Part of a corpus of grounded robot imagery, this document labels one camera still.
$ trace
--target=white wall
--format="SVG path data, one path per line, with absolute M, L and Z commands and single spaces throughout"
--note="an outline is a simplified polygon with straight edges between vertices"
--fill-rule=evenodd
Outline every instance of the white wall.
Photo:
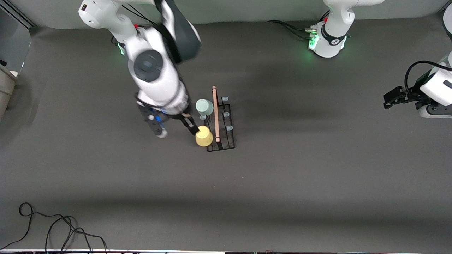
M 39 26 L 86 28 L 77 10 L 82 0 L 10 0 Z M 322 0 L 175 0 L 195 24 L 223 21 L 315 20 L 326 7 Z M 448 0 L 386 0 L 383 4 L 355 9 L 357 19 L 422 17 L 437 12 Z M 145 16 L 157 20 L 154 6 L 135 5 Z M 122 10 L 121 13 L 132 15 Z M 144 24 L 140 18 L 132 19 Z

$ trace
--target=wooden stick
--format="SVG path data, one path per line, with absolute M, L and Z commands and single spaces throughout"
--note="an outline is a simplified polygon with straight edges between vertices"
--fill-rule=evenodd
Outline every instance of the wooden stick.
M 218 121 L 218 96 L 217 96 L 217 88 L 215 86 L 212 87 L 213 94 L 213 111 L 215 113 L 215 141 L 217 143 L 220 142 L 220 124 Z

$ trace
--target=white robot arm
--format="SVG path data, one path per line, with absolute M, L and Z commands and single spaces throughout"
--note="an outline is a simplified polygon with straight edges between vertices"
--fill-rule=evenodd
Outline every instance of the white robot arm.
M 127 16 L 117 14 L 122 3 L 155 5 L 162 24 L 135 28 Z M 108 29 L 125 49 L 127 67 L 139 87 L 137 104 L 154 133 L 165 137 L 161 123 L 176 118 L 195 135 L 198 127 L 189 115 L 190 98 L 176 64 L 194 58 L 201 41 L 174 0 L 84 0 L 79 15 L 92 28 Z
M 443 16 L 443 25 L 452 40 L 452 5 Z M 385 109 L 416 101 L 416 109 L 424 118 L 452 118 L 452 52 L 439 63 L 418 61 L 412 64 L 405 75 L 405 87 L 398 86 L 385 94 Z M 410 71 L 418 64 L 430 64 L 434 68 L 422 75 L 413 87 L 408 87 Z
M 381 4 L 385 0 L 323 0 L 330 9 L 328 21 L 321 20 L 312 25 L 317 34 L 310 42 L 309 49 L 321 57 L 334 57 L 344 47 L 346 34 L 353 22 L 352 8 Z

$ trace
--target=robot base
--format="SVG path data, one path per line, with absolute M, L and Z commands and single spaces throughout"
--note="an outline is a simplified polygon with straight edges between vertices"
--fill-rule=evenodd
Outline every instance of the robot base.
M 315 25 L 312 25 L 311 28 L 320 31 L 324 24 L 325 22 L 321 21 Z M 328 40 L 323 37 L 322 33 L 318 33 L 311 39 L 308 48 L 321 57 L 330 58 L 336 56 L 339 51 L 344 48 L 346 40 L 347 37 L 345 37 L 345 39 L 337 45 L 331 46 Z
M 423 118 L 452 118 L 452 106 L 444 107 L 440 104 L 426 105 L 419 109 L 419 116 Z

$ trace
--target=cable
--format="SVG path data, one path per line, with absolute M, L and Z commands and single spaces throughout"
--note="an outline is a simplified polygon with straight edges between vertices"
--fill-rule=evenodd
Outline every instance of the cable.
M 325 14 L 323 14 L 323 16 L 319 19 L 320 21 L 323 21 L 324 18 L 326 18 L 326 16 L 328 16 L 330 14 L 330 10 L 326 11 Z
M 287 24 L 287 23 L 285 23 L 285 22 L 283 22 L 283 21 L 279 21 L 279 20 L 269 20 L 269 21 L 267 21 L 267 22 L 281 24 L 285 29 L 287 29 L 289 32 L 291 32 L 293 35 L 297 36 L 297 37 L 300 38 L 300 39 L 303 39 L 303 40 L 310 40 L 310 39 L 311 39 L 311 38 L 309 38 L 309 37 L 303 37 L 303 36 L 297 34 L 295 31 L 293 31 L 293 30 L 291 29 L 291 27 L 294 27 L 294 26 L 292 26 L 292 25 L 290 25 L 290 24 Z M 304 29 L 301 30 L 300 28 L 297 28 L 297 27 L 294 27 L 294 29 L 298 29 L 298 31 L 303 31 L 303 32 L 305 31 Z
M 287 22 L 284 22 L 284 21 L 281 21 L 281 20 L 274 20 L 274 19 L 273 19 L 273 20 L 269 20 L 269 21 L 267 21 L 267 22 L 281 24 L 281 25 L 283 25 L 283 26 L 285 26 L 285 27 L 290 27 L 290 28 L 292 28 L 292 29 L 294 29 L 294 30 L 301 31 L 301 32 L 305 32 L 304 29 L 301 29 L 301 28 L 292 26 L 291 24 L 289 24 L 289 23 L 287 23 Z
M 24 214 L 24 213 L 22 212 L 22 208 L 23 208 L 25 205 L 27 205 L 27 206 L 30 208 L 30 214 Z M 74 220 L 75 222 L 76 222 L 76 220 L 75 220 L 75 218 L 72 217 L 72 216 L 63 216 L 63 215 L 61 215 L 61 214 L 47 215 L 47 214 L 43 214 L 43 213 L 40 213 L 40 212 L 35 212 L 35 211 L 33 210 L 32 205 L 31 205 L 30 203 L 27 203 L 27 202 L 20 204 L 20 206 L 19 206 L 19 214 L 20 214 L 21 216 L 24 216 L 24 217 L 30 216 L 30 220 L 28 221 L 28 228 L 27 228 L 27 231 L 26 231 L 25 234 L 22 236 L 22 238 L 20 238 L 20 239 L 17 240 L 17 241 L 14 241 L 14 242 L 11 242 L 11 243 L 5 245 L 5 246 L 2 247 L 0 250 L 5 249 L 6 247 L 10 246 L 11 244 L 15 244 L 15 243 L 18 243 L 18 242 L 22 241 L 22 240 L 28 235 L 28 233 L 30 232 L 30 227 L 31 227 L 31 222 L 32 222 L 32 220 L 33 220 L 33 215 L 35 215 L 35 214 L 39 214 L 39 215 L 41 215 L 41 216 L 43 216 L 43 217 L 55 217 L 55 216 L 59 216 L 59 217 L 60 217 L 60 218 L 56 219 L 56 220 L 52 223 L 52 225 L 50 226 L 49 230 L 47 231 L 46 242 L 45 242 L 45 252 L 46 252 L 47 254 L 48 254 L 48 252 L 47 252 L 47 243 L 48 243 L 48 241 L 49 241 L 49 237 L 50 237 L 50 233 L 51 233 L 51 231 L 52 231 L 52 228 L 53 228 L 53 226 L 54 226 L 57 222 L 59 222 L 59 221 L 61 221 L 61 220 L 63 220 L 63 221 L 69 226 L 69 233 L 67 234 L 66 240 L 64 241 L 63 245 L 61 246 L 61 253 L 63 253 L 64 248 L 66 247 L 66 245 L 67 245 L 67 243 L 69 242 L 70 238 L 71 238 L 74 234 L 80 234 L 80 235 L 83 235 L 83 236 L 85 237 L 86 245 L 88 246 L 88 248 L 89 248 L 90 251 L 92 251 L 93 249 L 91 248 L 91 245 L 89 244 L 88 236 L 101 239 L 101 240 L 102 240 L 102 244 L 104 245 L 105 252 L 106 252 L 107 249 L 108 249 L 108 246 L 107 246 L 107 244 L 105 243 L 105 240 L 104 240 L 102 237 L 100 237 L 100 236 L 98 236 L 98 235 L 88 234 L 88 233 L 86 233 L 85 230 L 84 230 L 83 228 L 81 228 L 81 227 L 75 228 L 75 227 L 72 225 L 72 220 Z
M 151 24 L 153 24 L 155 26 L 157 25 L 154 21 L 149 20 L 148 18 L 146 18 L 146 16 L 144 16 L 141 12 L 139 12 L 137 9 L 135 9 L 135 7 L 133 7 L 131 4 L 128 4 L 128 5 L 130 7 L 132 7 L 132 9 L 134 9 L 136 12 L 138 12 L 141 15 L 142 18 L 146 19 L 147 21 L 149 21 Z
M 138 16 L 138 17 L 140 17 L 140 18 L 142 18 L 142 19 L 144 19 L 144 20 L 149 21 L 152 25 L 157 25 L 154 21 L 152 21 L 152 20 L 146 18 L 146 17 L 145 17 L 143 14 L 141 14 L 140 12 L 137 11 L 137 12 L 140 13 L 141 15 L 136 14 L 135 12 L 133 12 L 132 10 L 130 10 L 129 8 L 127 8 L 127 7 L 124 6 L 124 5 L 122 5 L 122 7 L 124 7 L 124 9 L 130 11 L 131 13 L 135 14 L 136 16 Z
M 411 96 L 413 96 L 413 94 L 408 89 L 408 76 L 410 75 L 411 69 L 413 69 L 413 67 L 415 67 L 416 65 L 421 64 L 421 63 L 430 64 L 430 65 L 433 65 L 433 66 L 438 67 L 438 68 L 443 69 L 443 70 L 452 71 L 452 68 L 449 68 L 449 67 L 446 67 L 446 66 L 442 66 L 442 65 L 440 65 L 438 63 L 431 62 L 431 61 L 417 61 L 417 62 L 415 62 L 414 64 L 412 64 L 408 68 L 408 70 L 406 71 L 406 74 L 405 74 L 405 89 L 408 92 L 408 94 L 411 95 Z
M 113 40 L 115 39 L 115 37 L 114 36 L 112 36 L 112 38 L 111 38 L 111 40 L 110 40 L 110 42 L 113 44 L 113 45 L 117 45 L 117 43 L 115 43 Z

